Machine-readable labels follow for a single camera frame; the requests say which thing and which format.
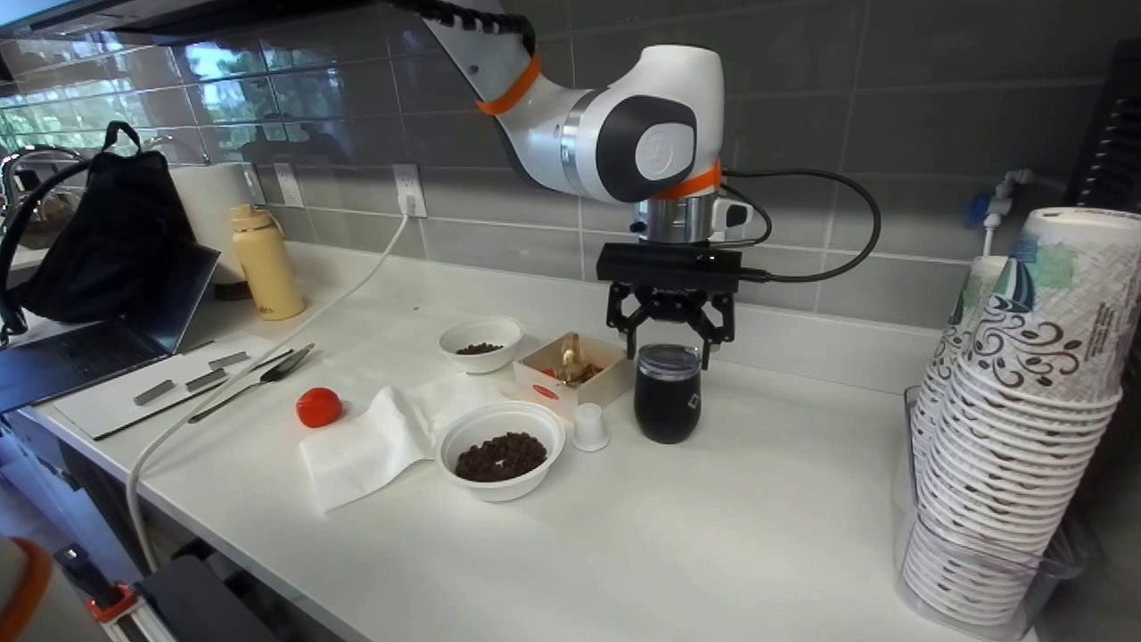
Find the white napkin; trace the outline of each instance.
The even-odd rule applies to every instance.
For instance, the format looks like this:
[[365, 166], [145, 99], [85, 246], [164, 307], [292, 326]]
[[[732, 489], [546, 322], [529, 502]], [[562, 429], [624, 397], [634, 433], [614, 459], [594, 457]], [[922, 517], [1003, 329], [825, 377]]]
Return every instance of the white napkin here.
[[359, 416], [308, 435], [298, 459], [316, 509], [357, 502], [430, 459], [444, 429], [495, 397], [489, 380], [444, 374], [406, 393], [380, 389]]

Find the bowl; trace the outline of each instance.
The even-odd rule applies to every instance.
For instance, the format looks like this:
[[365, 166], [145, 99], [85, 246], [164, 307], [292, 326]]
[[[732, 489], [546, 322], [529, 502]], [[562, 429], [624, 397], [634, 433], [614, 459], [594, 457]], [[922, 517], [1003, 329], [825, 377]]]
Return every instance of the bowl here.
[[472, 374], [501, 371], [525, 330], [513, 316], [475, 316], [437, 336], [437, 350]]
[[[485, 447], [491, 437], [525, 433], [530, 437], [542, 441], [542, 462], [518, 473], [518, 478], [498, 478], [498, 483], [472, 483], [456, 473], [456, 462], [466, 449]], [[458, 489], [466, 489], [479, 500], [489, 502], [510, 502], [519, 500], [529, 491], [535, 491], [546, 473], [554, 470], [554, 462], [558, 459], [562, 447], [568, 447], [571, 426], [537, 408], [537, 402], [495, 402], [495, 408], [480, 408], [466, 416], [458, 416], [437, 441], [437, 462], [444, 470], [444, 478]]]

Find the white countertop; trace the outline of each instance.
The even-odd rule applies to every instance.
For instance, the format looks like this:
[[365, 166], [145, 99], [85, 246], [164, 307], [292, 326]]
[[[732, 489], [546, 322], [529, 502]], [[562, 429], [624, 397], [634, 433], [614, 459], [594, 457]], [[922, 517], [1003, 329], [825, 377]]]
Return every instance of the white countertop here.
[[[292, 254], [316, 307], [374, 259]], [[897, 389], [935, 330], [743, 307], [682, 447], [640, 437], [619, 397], [611, 449], [568, 449], [518, 502], [480, 502], [422, 462], [379, 496], [312, 509], [292, 416], [304, 389], [331, 384], [365, 410], [380, 384], [436, 377], [449, 366], [436, 336], [462, 314], [618, 341], [602, 303], [602, 286], [393, 259], [312, 326], [312, 364], [174, 435], [145, 496], [346, 638], [967, 638], [915, 617], [890, 564]], [[227, 309], [207, 329], [285, 326]], [[39, 416], [114, 473], [174, 420], [89, 441], [51, 408]]]

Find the black mug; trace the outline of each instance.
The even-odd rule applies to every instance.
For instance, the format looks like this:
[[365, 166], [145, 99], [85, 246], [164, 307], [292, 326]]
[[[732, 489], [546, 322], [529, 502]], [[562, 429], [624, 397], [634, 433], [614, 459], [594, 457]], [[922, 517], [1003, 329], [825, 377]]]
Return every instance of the black mug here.
[[688, 345], [639, 350], [634, 416], [653, 441], [683, 441], [702, 416], [702, 360]]

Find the mustard bottle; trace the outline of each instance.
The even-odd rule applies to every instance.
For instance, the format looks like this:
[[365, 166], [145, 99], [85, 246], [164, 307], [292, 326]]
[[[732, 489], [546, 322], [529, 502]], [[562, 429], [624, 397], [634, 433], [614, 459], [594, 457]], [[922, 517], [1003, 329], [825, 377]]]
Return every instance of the mustard bottle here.
[[294, 316], [308, 298], [292, 277], [278, 218], [265, 208], [239, 204], [227, 212], [227, 225], [256, 314], [268, 322]]

